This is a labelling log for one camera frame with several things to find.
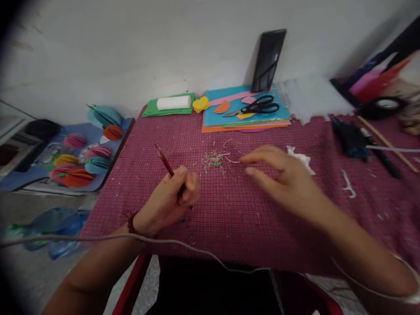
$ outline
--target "scissor blade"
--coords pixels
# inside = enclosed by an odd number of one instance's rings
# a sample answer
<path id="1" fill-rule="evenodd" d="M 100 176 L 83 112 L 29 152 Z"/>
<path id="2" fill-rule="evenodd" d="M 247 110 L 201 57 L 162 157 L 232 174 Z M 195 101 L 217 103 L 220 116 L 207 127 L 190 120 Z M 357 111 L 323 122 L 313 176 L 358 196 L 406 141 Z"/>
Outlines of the scissor blade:
<path id="1" fill-rule="evenodd" d="M 228 113 L 228 114 L 224 115 L 223 117 L 235 116 L 235 115 L 239 114 L 240 112 L 241 112 L 241 111 L 234 111 L 234 112 L 230 112 L 230 113 Z"/>

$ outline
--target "person's left hand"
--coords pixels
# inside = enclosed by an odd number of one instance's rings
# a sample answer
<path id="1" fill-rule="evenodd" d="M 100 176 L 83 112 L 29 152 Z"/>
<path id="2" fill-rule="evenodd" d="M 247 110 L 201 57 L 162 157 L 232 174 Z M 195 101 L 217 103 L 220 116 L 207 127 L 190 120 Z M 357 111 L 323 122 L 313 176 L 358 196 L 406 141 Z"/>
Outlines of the person's left hand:
<path id="1" fill-rule="evenodd" d="M 200 184 L 197 173 L 190 172 L 184 166 L 169 174 L 156 186 L 149 200 L 136 214 L 133 225 L 136 231 L 145 236 L 154 236 L 162 228 L 175 223 L 200 196 Z M 181 186 L 186 189 L 178 196 Z"/>

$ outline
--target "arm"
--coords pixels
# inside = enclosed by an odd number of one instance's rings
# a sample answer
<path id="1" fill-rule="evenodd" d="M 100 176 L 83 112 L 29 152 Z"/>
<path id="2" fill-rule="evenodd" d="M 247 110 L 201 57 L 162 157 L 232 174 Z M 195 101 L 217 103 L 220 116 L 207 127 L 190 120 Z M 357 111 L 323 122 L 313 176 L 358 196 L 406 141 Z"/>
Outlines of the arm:
<path id="1" fill-rule="evenodd" d="M 244 164 L 260 161 L 275 168 L 278 177 L 272 179 L 256 168 L 247 168 L 247 174 L 286 210 L 318 230 L 327 242 L 328 254 L 350 277 L 371 290 L 393 297 L 417 293 L 418 285 L 412 272 L 335 206 L 298 159 L 272 146 L 258 148 L 241 159 Z M 350 284 L 374 314 L 393 313 L 395 308 L 402 307 L 395 301 L 385 302 L 386 298 L 351 281 Z"/>
<path id="2" fill-rule="evenodd" d="M 178 196 L 184 183 L 186 190 Z M 146 237 L 153 237 L 176 222 L 189 206 L 198 201 L 199 194 L 196 173 L 182 166 L 172 178 L 167 174 L 135 215 L 135 230 Z M 112 235 L 126 233 L 129 233 L 127 224 Z M 96 244 L 66 276 L 43 314 L 102 314 L 112 287 L 144 247 L 143 242 L 134 238 L 118 238 Z"/>

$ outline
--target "floor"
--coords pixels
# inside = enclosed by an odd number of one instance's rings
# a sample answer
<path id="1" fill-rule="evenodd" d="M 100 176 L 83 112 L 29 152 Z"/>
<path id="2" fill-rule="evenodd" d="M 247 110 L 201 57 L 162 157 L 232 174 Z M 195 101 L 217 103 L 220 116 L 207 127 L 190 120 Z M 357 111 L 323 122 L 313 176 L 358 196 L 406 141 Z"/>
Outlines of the floor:
<path id="1" fill-rule="evenodd" d="M 10 224 L 30 223 L 37 215 L 54 207 L 89 209 L 95 195 L 86 197 L 32 196 L 16 193 L 0 194 L 0 233 Z M 6 274 L 14 283 L 14 290 L 25 305 L 28 314 L 41 314 L 45 304 L 63 278 L 78 263 L 84 253 L 52 261 L 46 248 L 29 252 L 21 245 L 2 250 Z M 114 286 L 104 314 L 112 314 L 133 265 Z M 159 288 L 159 263 L 153 256 L 133 314 L 145 314 L 154 304 Z"/>

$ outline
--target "tape roll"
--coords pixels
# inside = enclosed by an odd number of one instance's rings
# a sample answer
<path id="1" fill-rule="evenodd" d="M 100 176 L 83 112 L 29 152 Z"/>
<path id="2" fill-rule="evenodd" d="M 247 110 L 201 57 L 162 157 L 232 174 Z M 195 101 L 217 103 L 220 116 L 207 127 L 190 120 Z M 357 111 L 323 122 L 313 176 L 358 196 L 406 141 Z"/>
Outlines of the tape roll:
<path id="1" fill-rule="evenodd" d="M 185 109 L 190 108 L 191 97 L 188 95 L 174 96 L 171 98 L 160 98 L 157 100 L 157 108 L 159 110 L 166 109 Z"/>
<path id="2" fill-rule="evenodd" d="M 381 96 L 365 104 L 358 115 L 370 120 L 381 120 L 399 113 L 408 104 L 395 96 Z"/>

